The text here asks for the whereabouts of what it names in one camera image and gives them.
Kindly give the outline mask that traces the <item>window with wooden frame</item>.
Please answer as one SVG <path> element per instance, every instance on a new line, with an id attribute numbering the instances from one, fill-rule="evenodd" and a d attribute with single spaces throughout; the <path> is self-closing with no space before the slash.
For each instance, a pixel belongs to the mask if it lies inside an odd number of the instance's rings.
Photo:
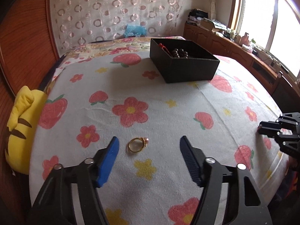
<path id="1" fill-rule="evenodd" d="M 233 28 L 299 78 L 299 17 L 291 0 L 235 0 Z"/>

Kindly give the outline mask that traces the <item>wooden wardrobe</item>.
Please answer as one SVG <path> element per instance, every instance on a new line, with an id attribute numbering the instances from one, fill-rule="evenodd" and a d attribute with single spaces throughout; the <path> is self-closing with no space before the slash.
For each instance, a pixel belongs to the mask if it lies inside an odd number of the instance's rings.
<path id="1" fill-rule="evenodd" d="M 5 159 L 6 124 L 15 96 L 24 85 L 37 89 L 58 58 L 49 0 L 9 0 L 1 13 L 1 224 L 22 224 L 27 198 L 26 186 Z"/>

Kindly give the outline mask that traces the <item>sheer circle pattern curtain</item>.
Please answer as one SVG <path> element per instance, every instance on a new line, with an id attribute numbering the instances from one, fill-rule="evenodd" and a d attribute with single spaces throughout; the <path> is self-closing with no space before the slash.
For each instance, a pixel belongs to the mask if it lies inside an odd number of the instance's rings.
<path id="1" fill-rule="evenodd" d="M 50 0 L 52 29 L 60 54 L 77 46 L 121 38 L 128 26 L 147 36 L 174 34 L 184 0 Z"/>

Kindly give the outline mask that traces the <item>dark clothes pile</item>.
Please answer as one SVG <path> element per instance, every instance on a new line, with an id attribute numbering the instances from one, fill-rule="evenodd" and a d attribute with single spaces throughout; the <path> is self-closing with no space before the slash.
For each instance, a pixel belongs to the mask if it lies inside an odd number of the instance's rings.
<path id="1" fill-rule="evenodd" d="M 201 9 L 192 9 L 188 15 L 188 23 L 200 24 L 203 18 L 208 18 L 208 13 Z"/>

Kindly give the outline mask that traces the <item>wooden side cabinet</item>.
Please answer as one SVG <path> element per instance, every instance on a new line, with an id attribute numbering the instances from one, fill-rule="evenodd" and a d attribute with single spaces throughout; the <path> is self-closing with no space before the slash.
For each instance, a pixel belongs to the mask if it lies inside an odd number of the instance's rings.
<path id="1" fill-rule="evenodd" d="M 278 85 L 277 74 L 257 56 L 242 50 L 241 46 L 201 27 L 184 24 L 183 37 L 210 53 L 235 59 L 244 66 L 268 91 L 273 94 Z"/>

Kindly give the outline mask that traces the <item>blue plush toy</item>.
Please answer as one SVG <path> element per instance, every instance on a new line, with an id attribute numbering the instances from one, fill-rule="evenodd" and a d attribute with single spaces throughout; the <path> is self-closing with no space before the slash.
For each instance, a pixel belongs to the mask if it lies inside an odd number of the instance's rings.
<path id="1" fill-rule="evenodd" d="M 124 31 L 125 38 L 145 37 L 147 35 L 146 28 L 140 25 L 127 25 Z"/>

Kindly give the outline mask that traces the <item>pink bottle on cabinet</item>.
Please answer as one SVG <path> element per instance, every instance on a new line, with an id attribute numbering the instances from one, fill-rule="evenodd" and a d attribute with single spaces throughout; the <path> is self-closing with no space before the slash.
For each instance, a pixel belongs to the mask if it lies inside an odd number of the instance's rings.
<path id="1" fill-rule="evenodd" d="M 247 32 L 245 32 L 244 35 L 241 37 L 241 40 L 240 40 L 239 44 L 241 46 L 243 46 L 243 45 L 249 46 L 249 44 L 250 44 L 250 42 L 249 42 L 249 34 Z"/>

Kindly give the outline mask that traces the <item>strawberry flower print blanket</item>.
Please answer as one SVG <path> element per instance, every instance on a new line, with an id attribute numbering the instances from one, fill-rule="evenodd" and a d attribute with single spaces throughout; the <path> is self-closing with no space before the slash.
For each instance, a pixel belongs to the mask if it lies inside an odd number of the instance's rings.
<path id="1" fill-rule="evenodd" d="M 182 136 L 223 165 L 244 164 L 266 202 L 288 156 L 257 133 L 280 109 L 237 61 L 219 57 L 211 81 L 165 83 L 148 52 L 74 63 L 58 75 L 37 127 L 29 172 L 34 200 L 52 167 L 77 165 L 119 139 L 98 190 L 111 224 L 188 224 L 202 190 L 179 149 Z"/>

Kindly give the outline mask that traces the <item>black jewelry box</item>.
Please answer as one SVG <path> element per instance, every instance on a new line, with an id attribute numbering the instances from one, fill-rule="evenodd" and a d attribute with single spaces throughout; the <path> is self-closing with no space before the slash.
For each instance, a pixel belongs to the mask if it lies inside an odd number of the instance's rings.
<path id="1" fill-rule="evenodd" d="M 220 60 L 189 40 L 152 38 L 149 57 L 166 83 L 212 80 Z"/>

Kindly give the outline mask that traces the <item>yellow plush toy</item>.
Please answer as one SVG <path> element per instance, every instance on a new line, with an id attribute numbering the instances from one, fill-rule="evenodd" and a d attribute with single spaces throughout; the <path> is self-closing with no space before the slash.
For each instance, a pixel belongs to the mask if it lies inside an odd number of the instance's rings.
<path id="1" fill-rule="evenodd" d="M 16 94 L 7 129 L 6 161 L 16 172 L 29 174 L 31 150 L 47 94 L 23 86 Z"/>

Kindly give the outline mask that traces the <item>floral bed sheet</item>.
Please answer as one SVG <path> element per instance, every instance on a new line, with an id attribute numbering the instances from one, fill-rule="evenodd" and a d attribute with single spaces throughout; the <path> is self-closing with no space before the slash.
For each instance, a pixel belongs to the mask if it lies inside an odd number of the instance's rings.
<path id="1" fill-rule="evenodd" d="M 52 80 L 56 79 L 64 68 L 74 63 L 88 62 L 94 58 L 107 55 L 149 51 L 150 41 L 151 37 L 137 37 L 108 42 L 100 41 L 78 46 L 64 54 L 65 58 L 56 68 Z"/>

